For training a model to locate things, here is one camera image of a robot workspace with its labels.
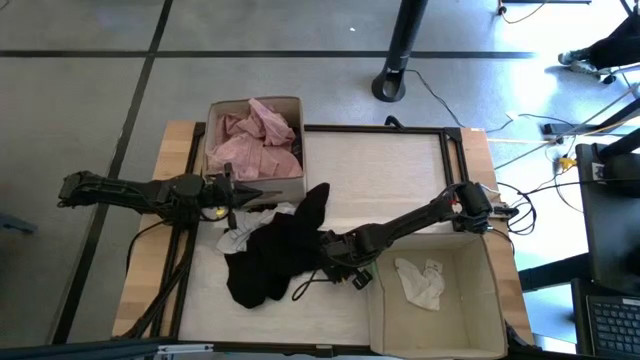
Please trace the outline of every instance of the sneaker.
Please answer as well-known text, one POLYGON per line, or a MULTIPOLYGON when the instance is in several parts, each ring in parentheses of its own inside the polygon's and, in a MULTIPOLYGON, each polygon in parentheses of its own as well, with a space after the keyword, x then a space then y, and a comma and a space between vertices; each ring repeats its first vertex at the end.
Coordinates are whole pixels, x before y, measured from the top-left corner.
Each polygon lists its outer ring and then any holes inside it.
POLYGON ((558 54, 558 62, 562 65, 571 65, 571 63, 573 63, 574 61, 586 60, 586 59, 587 59, 587 52, 585 51, 585 49, 567 51, 567 52, 558 54))
POLYGON ((600 76, 601 73, 595 66, 591 65, 588 61, 574 61, 569 67, 571 71, 578 74, 587 74, 592 76, 600 76))

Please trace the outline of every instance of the wooden table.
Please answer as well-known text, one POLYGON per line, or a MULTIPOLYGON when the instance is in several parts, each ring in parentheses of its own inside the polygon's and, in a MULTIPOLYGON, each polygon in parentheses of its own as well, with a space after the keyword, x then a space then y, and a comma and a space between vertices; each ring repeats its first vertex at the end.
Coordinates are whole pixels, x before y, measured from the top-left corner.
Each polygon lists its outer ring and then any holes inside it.
MULTIPOLYGON (((156 162, 154 179, 168 179, 185 172, 185 164, 191 150, 195 128, 196 123, 189 121, 170 121, 167 124, 156 162)), ((461 129, 461 133, 469 179, 496 189, 496 177, 485 132, 478 129, 461 129)), ((457 164, 456 150, 452 146, 453 144, 450 143, 449 145, 451 161, 455 165, 457 164)), ((202 144, 199 144, 198 154, 201 153, 202 144)), ((196 157, 194 169, 201 168, 199 163, 201 159, 202 156, 200 155, 196 157)), ((460 180, 459 172, 454 171, 453 175, 455 181, 460 180)), ((145 215, 141 221, 140 228, 145 228, 157 221, 157 216, 145 215)), ((492 220, 492 225, 496 229, 507 233, 504 222, 492 220)), ((137 240, 113 326, 114 336, 127 331, 142 315, 157 294, 161 283, 164 259, 168 253, 170 233, 169 227, 159 226, 137 240)), ((504 317, 524 340, 533 343, 511 245, 495 233, 487 233, 484 235, 484 239, 487 243, 491 265, 498 282, 504 317)), ((165 307, 160 335, 169 334, 174 297, 175 294, 169 299, 165 307)))

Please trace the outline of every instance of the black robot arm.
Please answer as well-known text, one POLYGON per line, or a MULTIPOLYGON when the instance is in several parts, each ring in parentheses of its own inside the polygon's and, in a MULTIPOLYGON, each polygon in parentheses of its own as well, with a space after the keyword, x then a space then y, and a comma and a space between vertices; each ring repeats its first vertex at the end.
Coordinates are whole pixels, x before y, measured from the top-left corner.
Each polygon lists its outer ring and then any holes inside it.
POLYGON ((205 217, 203 208, 226 207, 229 225, 235 228, 231 210, 259 197, 262 192, 232 182, 228 170, 229 167, 224 174, 206 179, 183 174, 146 183, 108 179, 81 171, 64 179, 58 206, 116 205, 140 214, 157 214, 167 222, 196 222, 205 217))
MULTIPOLYGON (((482 234, 489 229, 491 211, 480 184, 451 185, 429 204, 387 223, 365 224, 341 235, 328 231, 321 239, 322 269, 334 282, 354 273, 359 276, 357 268, 373 262, 395 240, 438 222, 451 221, 456 230, 482 234)), ((356 287, 366 285, 367 281, 356 280, 361 281, 360 285, 354 282, 356 287)))

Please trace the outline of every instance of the desk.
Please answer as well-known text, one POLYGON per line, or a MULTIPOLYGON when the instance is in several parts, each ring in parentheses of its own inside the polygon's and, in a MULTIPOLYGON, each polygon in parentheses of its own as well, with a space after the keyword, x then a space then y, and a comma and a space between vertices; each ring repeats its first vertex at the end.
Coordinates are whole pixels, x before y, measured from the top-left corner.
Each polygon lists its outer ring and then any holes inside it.
MULTIPOLYGON (((198 125, 193 122, 172 121, 168 123, 156 163, 155 179, 166 179, 184 173, 189 153, 193 154, 195 151, 198 154, 202 151, 201 145, 195 148, 191 145, 194 132, 197 130, 198 125)), ((462 129, 461 134, 470 179, 496 188, 496 179, 485 133, 462 129)), ((449 150, 451 161, 457 163, 455 148, 449 146, 449 150)), ((460 174, 454 171, 453 177, 459 179, 460 174)), ((141 228, 156 221, 157 217, 144 216, 141 228)), ((504 223, 496 222, 493 225, 506 232, 504 223)), ((114 323, 114 335, 122 334, 128 330, 155 296, 162 278, 164 259, 169 253, 170 232, 167 227, 158 227, 138 239, 114 323)), ((485 241, 497 278, 504 316, 521 337, 533 342, 511 247, 499 235, 492 233, 485 235, 485 241)), ((170 323, 175 315, 174 304, 174 298, 167 303, 159 329, 160 335, 170 334, 170 323)))
MULTIPOLYGON (((600 160, 596 149, 604 145, 576 146, 581 181, 593 180, 600 160)), ((597 285, 627 294, 638 294, 640 277, 625 269, 626 255, 640 246, 640 199, 615 194, 606 185, 580 185, 589 252, 520 271, 524 291, 568 283, 572 279, 593 280, 597 285)))

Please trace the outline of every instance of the pink cloth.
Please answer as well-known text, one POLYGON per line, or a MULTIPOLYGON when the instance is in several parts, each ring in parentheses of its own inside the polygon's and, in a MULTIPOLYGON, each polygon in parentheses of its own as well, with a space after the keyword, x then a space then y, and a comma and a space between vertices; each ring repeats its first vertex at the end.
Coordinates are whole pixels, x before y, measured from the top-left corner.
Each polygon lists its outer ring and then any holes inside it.
POLYGON ((231 163, 237 180, 302 176, 302 168, 291 153, 293 130, 282 115, 258 100, 249 100, 248 117, 224 114, 218 118, 213 150, 207 152, 209 168, 222 172, 231 163))

